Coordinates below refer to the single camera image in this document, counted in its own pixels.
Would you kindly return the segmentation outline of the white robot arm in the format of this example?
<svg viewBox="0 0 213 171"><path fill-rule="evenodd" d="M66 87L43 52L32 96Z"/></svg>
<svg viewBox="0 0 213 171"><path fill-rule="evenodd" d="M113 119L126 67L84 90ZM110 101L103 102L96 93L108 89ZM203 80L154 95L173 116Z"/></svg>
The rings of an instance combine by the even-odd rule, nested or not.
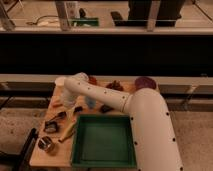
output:
<svg viewBox="0 0 213 171"><path fill-rule="evenodd" d="M85 73L64 77L62 103L74 106L79 95L91 97L131 118L137 169L139 171L183 171L177 139L162 95L143 88L134 93L92 85Z"/></svg>

